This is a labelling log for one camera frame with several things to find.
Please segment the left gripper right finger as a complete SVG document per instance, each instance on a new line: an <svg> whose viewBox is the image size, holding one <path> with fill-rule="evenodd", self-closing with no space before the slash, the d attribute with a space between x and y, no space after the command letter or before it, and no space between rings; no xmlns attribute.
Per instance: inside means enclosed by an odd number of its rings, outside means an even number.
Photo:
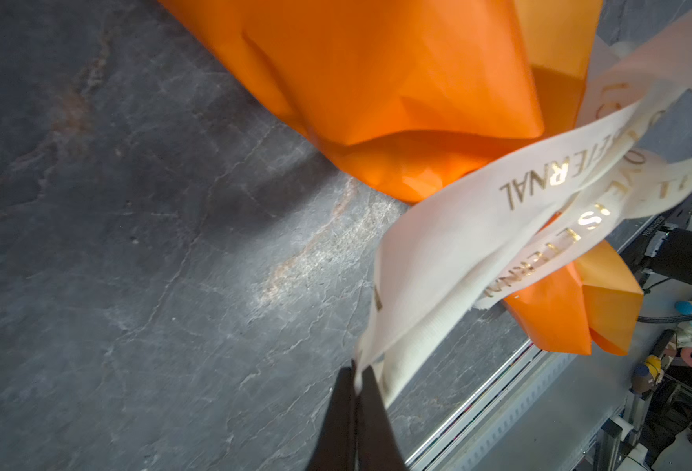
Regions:
<svg viewBox="0 0 692 471"><path fill-rule="evenodd" d="M357 398L357 453L361 471L407 471L372 367L363 371Z"/></svg>

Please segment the orange wrapping paper sheet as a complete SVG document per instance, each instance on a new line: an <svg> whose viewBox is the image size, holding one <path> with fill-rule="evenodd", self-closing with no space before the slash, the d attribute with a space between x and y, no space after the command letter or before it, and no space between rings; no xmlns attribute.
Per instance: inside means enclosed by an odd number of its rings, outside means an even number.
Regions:
<svg viewBox="0 0 692 471"><path fill-rule="evenodd" d="M338 169L410 209L572 131L598 1L169 1L166 9ZM624 355L642 297L607 237L506 296L535 345Z"/></svg>

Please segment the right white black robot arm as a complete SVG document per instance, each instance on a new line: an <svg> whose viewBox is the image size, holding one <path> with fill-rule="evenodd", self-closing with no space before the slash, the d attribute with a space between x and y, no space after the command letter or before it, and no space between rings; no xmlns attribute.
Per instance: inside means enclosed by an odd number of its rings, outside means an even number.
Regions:
<svg viewBox="0 0 692 471"><path fill-rule="evenodd" d="M674 208L655 217L638 232L622 259L634 276L652 273L692 286L692 192Z"/></svg>

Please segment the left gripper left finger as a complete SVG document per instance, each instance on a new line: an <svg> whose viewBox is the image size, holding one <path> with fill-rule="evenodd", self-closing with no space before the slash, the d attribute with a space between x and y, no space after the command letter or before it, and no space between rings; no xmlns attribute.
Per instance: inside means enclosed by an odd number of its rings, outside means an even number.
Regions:
<svg viewBox="0 0 692 471"><path fill-rule="evenodd" d="M306 471L353 471L357 457L354 367L337 374Z"/></svg>

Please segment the cream printed ribbon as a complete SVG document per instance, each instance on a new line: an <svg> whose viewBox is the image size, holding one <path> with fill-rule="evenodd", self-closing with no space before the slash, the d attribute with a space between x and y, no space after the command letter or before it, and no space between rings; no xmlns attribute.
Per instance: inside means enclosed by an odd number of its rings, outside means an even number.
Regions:
<svg viewBox="0 0 692 471"><path fill-rule="evenodd" d="M598 245L624 220L692 192L640 139L692 91L692 10L624 56L595 41L577 125L517 150L411 208L377 249L354 388L373 372L392 402L471 309L486 309Z"/></svg>

